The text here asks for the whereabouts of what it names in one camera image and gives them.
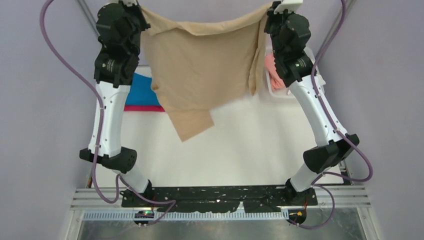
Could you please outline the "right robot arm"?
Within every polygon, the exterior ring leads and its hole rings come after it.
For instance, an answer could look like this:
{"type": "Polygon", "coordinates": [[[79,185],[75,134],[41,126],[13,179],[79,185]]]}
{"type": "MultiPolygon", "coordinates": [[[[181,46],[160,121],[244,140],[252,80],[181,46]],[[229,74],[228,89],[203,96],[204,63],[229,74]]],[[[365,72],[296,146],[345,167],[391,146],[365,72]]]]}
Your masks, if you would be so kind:
{"type": "Polygon", "coordinates": [[[300,104],[314,135],[316,146],[306,150],[303,165],[285,183],[285,201],[305,198],[319,175],[345,160],[359,144],[329,105],[316,74],[315,63],[305,52],[311,32],[307,18],[283,1],[266,11],[264,32],[269,34],[277,75],[300,104]]]}

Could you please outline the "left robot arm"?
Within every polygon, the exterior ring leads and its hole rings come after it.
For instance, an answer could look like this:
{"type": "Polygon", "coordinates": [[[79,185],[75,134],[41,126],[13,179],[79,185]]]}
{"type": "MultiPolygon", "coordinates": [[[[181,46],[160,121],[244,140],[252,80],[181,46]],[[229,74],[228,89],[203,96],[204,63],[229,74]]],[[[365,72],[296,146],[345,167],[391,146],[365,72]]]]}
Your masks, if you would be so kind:
{"type": "Polygon", "coordinates": [[[112,0],[97,13],[101,49],[94,62],[95,123],[90,143],[79,157],[114,171],[130,186],[125,197],[152,199],[149,179],[136,166],[137,152],[121,145],[121,127],[128,94],[141,52],[141,33],[150,28],[136,0],[112,0]]]}

